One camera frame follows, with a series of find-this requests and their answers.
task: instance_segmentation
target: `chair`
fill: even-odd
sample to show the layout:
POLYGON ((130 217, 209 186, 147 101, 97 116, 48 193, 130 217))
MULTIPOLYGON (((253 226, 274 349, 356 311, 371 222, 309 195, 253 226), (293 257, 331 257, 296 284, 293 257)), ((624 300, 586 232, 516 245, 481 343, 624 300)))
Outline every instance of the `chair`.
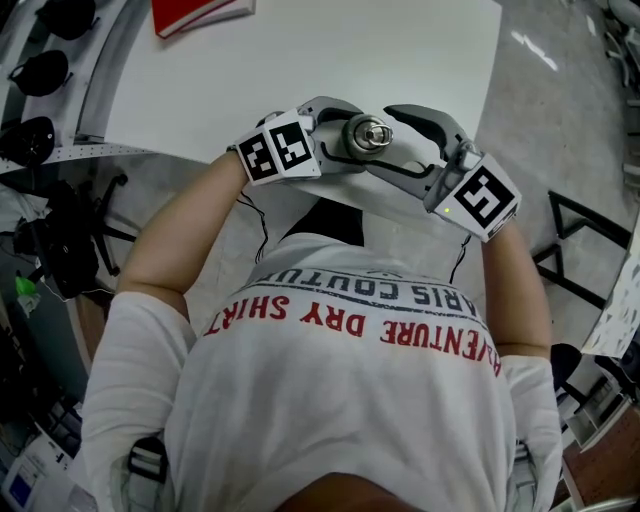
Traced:
MULTIPOLYGON (((41 266, 29 276, 31 281, 53 277, 65 298, 101 288, 95 280, 99 264, 92 239, 109 274, 120 273, 109 258, 104 235, 129 242, 135 242, 136 238, 108 226, 105 216, 116 186, 126 183, 126 175, 116 176, 104 197, 97 201, 91 196, 91 182, 81 184, 77 192, 65 181, 57 181, 35 194, 29 191, 48 198, 47 206, 51 209, 44 219, 19 224, 14 233, 15 252, 40 260, 41 266)), ((90 298, 96 300, 97 295, 94 293, 90 298)))

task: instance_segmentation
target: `black cable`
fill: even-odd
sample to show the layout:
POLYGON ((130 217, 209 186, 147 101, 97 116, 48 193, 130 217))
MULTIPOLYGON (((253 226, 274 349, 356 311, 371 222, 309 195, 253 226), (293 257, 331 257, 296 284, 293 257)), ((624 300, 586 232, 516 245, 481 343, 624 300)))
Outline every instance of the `black cable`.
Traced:
POLYGON ((245 203, 244 201, 240 201, 240 199, 238 199, 237 201, 240 204, 243 204, 244 206, 248 206, 249 208, 258 212, 258 214, 260 214, 260 222, 262 223, 262 232, 264 233, 264 242, 262 242, 260 249, 258 249, 258 252, 256 253, 255 262, 256 264, 258 264, 260 260, 264 258, 264 248, 266 247, 267 242, 269 241, 269 231, 267 230, 267 222, 265 220, 266 215, 260 208, 258 208, 255 205, 253 200, 248 195, 246 195, 244 192, 240 192, 240 195, 248 201, 247 203, 245 203))
POLYGON ((458 270, 458 267, 462 263, 462 260, 464 260, 464 257, 467 255, 467 245, 469 244, 470 241, 471 241, 471 235, 467 235, 467 238, 464 239, 464 242, 462 242, 462 245, 460 246, 460 254, 458 254, 458 260, 456 261, 456 265, 455 267, 453 267, 453 270, 451 271, 449 284, 453 284, 453 278, 456 275, 456 270, 458 270))

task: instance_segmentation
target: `white t-shirt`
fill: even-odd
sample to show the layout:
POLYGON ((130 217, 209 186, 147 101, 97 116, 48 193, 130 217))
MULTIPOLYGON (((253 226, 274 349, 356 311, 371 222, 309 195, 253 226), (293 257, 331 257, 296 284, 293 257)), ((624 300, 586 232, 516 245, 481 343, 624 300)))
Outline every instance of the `white t-shirt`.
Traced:
POLYGON ((113 462, 162 430, 189 512, 272 512, 334 472, 428 512, 502 511, 516 437, 535 510, 560 474, 548 361, 501 360, 453 286, 316 235, 281 242, 199 339, 162 302, 118 295, 83 411, 101 510, 113 462))

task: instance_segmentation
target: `chair leg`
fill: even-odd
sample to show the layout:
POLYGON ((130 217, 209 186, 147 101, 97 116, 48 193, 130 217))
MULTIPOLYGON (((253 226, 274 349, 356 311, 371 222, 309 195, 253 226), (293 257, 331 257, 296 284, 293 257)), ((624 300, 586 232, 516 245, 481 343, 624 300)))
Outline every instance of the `chair leg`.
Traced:
POLYGON ((102 226, 102 233, 110 236, 111 238, 117 238, 118 240, 125 240, 126 242, 135 242, 136 237, 130 235, 129 233, 124 233, 123 231, 119 231, 117 229, 112 228, 111 226, 107 226, 106 224, 102 226))
POLYGON ((92 233, 93 239, 98 246, 98 252, 100 253, 100 257, 102 261, 104 261, 104 266, 107 267, 107 272, 109 272, 110 276, 116 277, 120 275, 120 267, 113 266, 111 264, 111 259, 109 258, 109 251, 107 250, 107 244, 104 241, 104 236, 102 233, 92 233))
POLYGON ((116 185, 120 185, 124 187, 129 181, 126 174, 120 174, 111 180, 109 186, 107 187, 107 191, 104 194, 104 197, 100 201, 100 206, 96 211, 96 217, 99 221, 104 222, 104 218, 107 215, 107 211, 109 210, 109 203, 111 203, 111 198, 113 197, 113 192, 116 188, 116 185))

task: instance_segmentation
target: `person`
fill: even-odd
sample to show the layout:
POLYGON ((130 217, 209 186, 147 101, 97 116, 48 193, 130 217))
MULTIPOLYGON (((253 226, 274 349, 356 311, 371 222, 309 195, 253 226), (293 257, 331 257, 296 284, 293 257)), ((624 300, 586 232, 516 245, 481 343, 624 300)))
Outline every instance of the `person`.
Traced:
POLYGON ((114 464, 157 435, 180 511, 502 511, 516 440, 548 510, 551 319, 516 223, 482 249, 485 322, 455 287, 365 249, 362 212, 320 200, 198 337, 184 295, 246 184, 229 151, 132 249, 83 407, 100 510, 114 464))

